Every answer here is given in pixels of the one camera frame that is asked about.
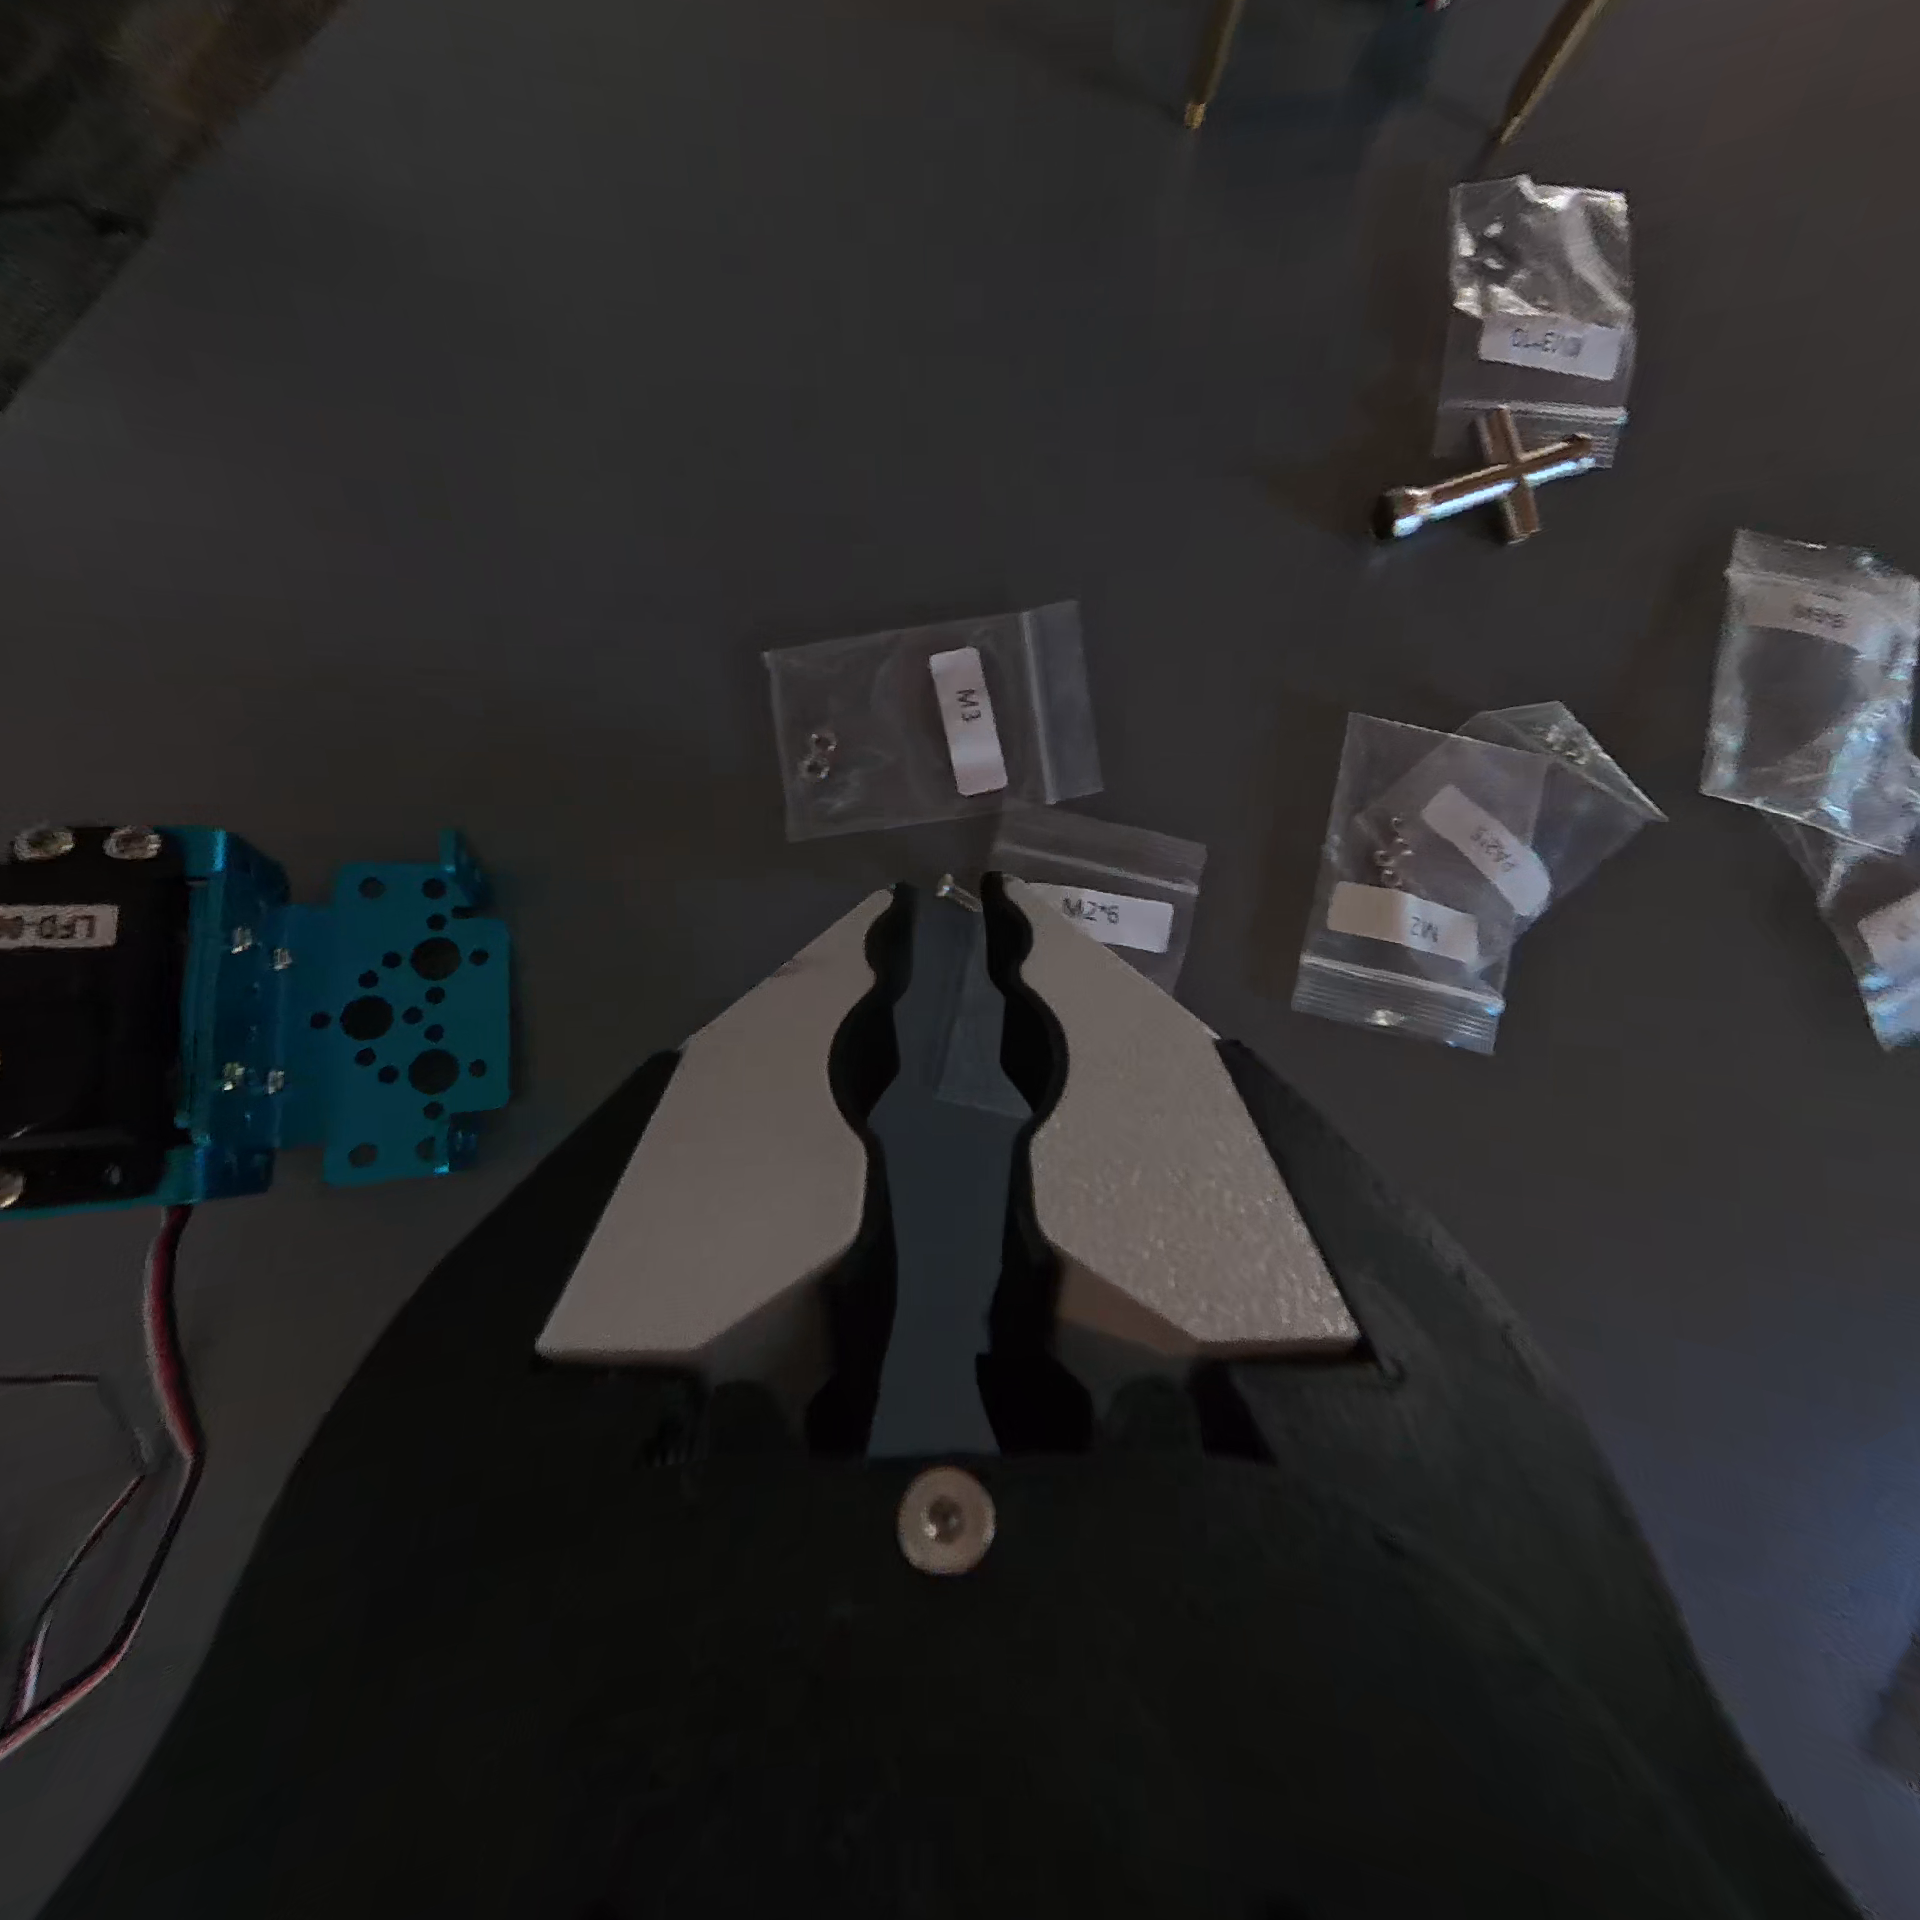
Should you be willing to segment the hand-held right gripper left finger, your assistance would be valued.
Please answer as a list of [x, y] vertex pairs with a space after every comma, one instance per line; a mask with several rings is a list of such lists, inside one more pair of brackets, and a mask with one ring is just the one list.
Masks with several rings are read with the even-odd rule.
[[879, 890], [662, 1059], [541, 1360], [753, 1384], [815, 1454], [866, 1454], [895, 1327], [872, 1117], [901, 1074], [910, 890]]

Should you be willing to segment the clear bag of black parts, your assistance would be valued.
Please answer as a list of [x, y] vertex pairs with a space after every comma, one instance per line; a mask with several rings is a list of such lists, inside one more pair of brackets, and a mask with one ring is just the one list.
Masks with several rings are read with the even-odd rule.
[[1510, 176], [1454, 186], [1446, 214], [1432, 450], [1506, 408], [1525, 447], [1584, 436], [1612, 466], [1639, 355], [1626, 197]]

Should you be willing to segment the crumpled clear plastic bag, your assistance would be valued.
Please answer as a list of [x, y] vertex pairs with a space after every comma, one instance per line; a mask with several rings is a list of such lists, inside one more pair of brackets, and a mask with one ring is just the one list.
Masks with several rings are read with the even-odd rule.
[[1542, 762], [1540, 802], [1529, 829], [1542, 879], [1532, 890], [1537, 901], [1520, 912], [1520, 928], [1591, 879], [1644, 827], [1666, 820], [1565, 704], [1478, 710], [1462, 734]]

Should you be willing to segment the crumpled clear labelled bag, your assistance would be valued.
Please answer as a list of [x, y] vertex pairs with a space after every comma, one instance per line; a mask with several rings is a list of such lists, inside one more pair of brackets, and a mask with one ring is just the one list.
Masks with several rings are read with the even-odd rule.
[[1736, 530], [1697, 790], [1894, 852], [1914, 827], [1918, 580], [1849, 544]]

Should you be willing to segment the small clear plastic bag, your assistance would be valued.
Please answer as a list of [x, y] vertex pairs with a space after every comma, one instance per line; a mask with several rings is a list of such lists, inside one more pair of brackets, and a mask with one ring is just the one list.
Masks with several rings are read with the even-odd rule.
[[1884, 1048], [1918, 1042], [1918, 831], [1886, 852], [1815, 836], [1815, 903]]

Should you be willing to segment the flat clear bag with nuts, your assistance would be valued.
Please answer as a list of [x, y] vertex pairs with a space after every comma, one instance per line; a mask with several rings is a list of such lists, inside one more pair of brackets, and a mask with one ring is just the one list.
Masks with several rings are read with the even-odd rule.
[[1101, 790], [1074, 602], [768, 651], [790, 843]]

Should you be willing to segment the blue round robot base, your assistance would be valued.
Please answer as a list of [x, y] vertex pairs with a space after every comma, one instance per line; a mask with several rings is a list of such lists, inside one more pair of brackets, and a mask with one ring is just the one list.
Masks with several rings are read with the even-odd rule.
[[[1565, 3], [1557, 8], [1506, 94], [1501, 117], [1490, 135], [1490, 151], [1503, 149], [1525, 128], [1606, 8], [1606, 3]], [[1182, 128], [1186, 132], [1198, 132], [1209, 119], [1244, 11], [1245, 3], [1216, 3], [1207, 16], [1183, 90]]]

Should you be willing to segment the blue metal servo bracket assembly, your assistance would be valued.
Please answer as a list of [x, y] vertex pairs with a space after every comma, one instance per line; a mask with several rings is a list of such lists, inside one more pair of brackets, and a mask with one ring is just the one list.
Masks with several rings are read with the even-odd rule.
[[466, 1168], [511, 1094], [511, 938], [457, 831], [319, 903], [223, 827], [5, 834], [2, 1204], [200, 1206]]

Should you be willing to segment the small metal cross wrench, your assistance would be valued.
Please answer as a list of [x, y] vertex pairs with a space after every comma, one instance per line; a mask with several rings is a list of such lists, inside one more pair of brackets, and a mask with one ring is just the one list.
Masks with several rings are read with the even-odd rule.
[[1527, 541], [1540, 530], [1537, 493], [1569, 478], [1593, 474], [1600, 452], [1591, 436], [1568, 435], [1529, 446], [1512, 411], [1488, 407], [1474, 418], [1478, 463], [1417, 486], [1382, 491], [1370, 511], [1377, 541], [1400, 541], [1422, 530], [1477, 511], [1493, 511], [1506, 544]]

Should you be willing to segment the clear zip bag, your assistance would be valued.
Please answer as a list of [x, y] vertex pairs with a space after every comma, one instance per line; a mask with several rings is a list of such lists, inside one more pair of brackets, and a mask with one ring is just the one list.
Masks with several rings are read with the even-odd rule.
[[[1175, 992], [1209, 852], [1165, 831], [1068, 807], [1008, 807], [986, 867], [1034, 886], [1055, 912], [1164, 992]], [[1000, 1069], [1004, 1003], [977, 915], [929, 907], [927, 1091], [948, 1106], [1020, 1119], [1029, 1106]]]

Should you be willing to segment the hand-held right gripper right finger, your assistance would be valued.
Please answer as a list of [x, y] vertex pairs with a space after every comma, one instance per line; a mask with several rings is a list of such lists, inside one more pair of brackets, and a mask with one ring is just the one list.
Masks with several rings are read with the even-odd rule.
[[1216, 1030], [1039, 886], [983, 879], [1014, 1133], [980, 1405], [1000, 1454], [1086, 1454], [1133, 1390], [1262, 1454], [1241, 1365], [1359, 1352], [1359, 1324]]

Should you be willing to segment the dark desk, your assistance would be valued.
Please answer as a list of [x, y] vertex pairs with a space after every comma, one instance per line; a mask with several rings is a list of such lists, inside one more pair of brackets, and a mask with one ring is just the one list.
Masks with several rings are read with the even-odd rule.
[[[206, 1476], [5, 1916], [1914, 1916], [1914, 1051], [1696, 788], [1734, 527], [1914, 568], [1914, 4], [1600, 22], [1520, 166], [1630, 199], [1620, 459], [1381, 550], [1548, 11], [1188, 142], [1065, 4], [360, 4], [160, 216], [5, 413], [5, 820], [464, 827], [521, 1054], [473, 1173], [182, 1237]], [[879, 1459], [541, 1365], [650, 1055], [973, 859], [789, 846], [761, 651], [1062, 598], [1381, 1362], [996, 1460], [910, 1040]], [[1666, 820], [1495, 1054], [1295, 1012], [1349, 715], [1521, 704]]]

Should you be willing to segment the clear bag with white block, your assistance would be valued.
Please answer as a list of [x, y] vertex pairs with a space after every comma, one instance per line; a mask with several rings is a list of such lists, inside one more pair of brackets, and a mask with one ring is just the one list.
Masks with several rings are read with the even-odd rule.
[[1545, 759], [1351, 712], [1292, 1007], [1497, 1048], [1518, 938], [1548, 910]]

